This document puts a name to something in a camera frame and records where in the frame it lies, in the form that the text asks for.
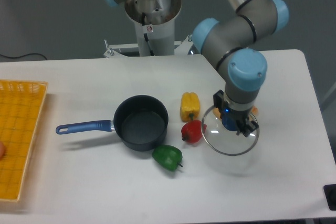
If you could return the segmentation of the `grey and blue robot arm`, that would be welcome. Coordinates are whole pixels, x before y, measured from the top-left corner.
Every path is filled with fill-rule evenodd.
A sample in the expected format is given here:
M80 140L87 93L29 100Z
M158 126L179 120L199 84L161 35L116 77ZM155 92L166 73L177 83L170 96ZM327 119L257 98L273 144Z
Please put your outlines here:
M174 52L174 20L181 0L106 0L109 6L124 5L135 26L141 56L163 56ZM248 136L258 129L249 118L263 84L267 61L250 48L257 40L283 29L289 10L282 0L229 0L235 17L225 24L214 18L201 21L191 40L198 52L225 80L225 89L214 95L214 107L222 125Z

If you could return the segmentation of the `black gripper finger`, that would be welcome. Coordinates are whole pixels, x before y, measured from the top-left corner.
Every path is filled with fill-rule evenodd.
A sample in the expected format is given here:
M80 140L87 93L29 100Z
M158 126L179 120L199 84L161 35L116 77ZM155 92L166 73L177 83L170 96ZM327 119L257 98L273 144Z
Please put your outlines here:
M251 121L250 119L238 120L236 121L237 132L236 135L243 135L244 137L248 137L250 133L253 133L257 130L257 122Z

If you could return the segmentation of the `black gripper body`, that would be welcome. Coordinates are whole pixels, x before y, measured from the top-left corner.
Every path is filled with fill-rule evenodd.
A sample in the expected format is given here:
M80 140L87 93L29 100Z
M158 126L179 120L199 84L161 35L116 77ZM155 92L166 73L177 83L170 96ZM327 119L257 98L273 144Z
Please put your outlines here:
M238 120L250 119L250 113L256 100L256 91L238 94L245 94L243 103L232 100L223 90L219 90L213 95L214 107L219 109L222 125L227 130L236 130L236 121Z

